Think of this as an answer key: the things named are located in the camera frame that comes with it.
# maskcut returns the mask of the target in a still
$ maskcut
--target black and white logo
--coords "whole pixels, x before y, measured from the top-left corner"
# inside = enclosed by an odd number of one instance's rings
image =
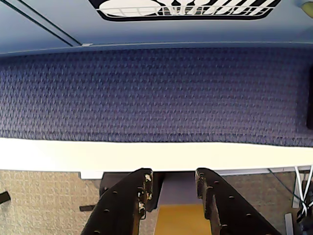
[[[253,20],[266,17],[280,0],[89,0],[111,21]]]

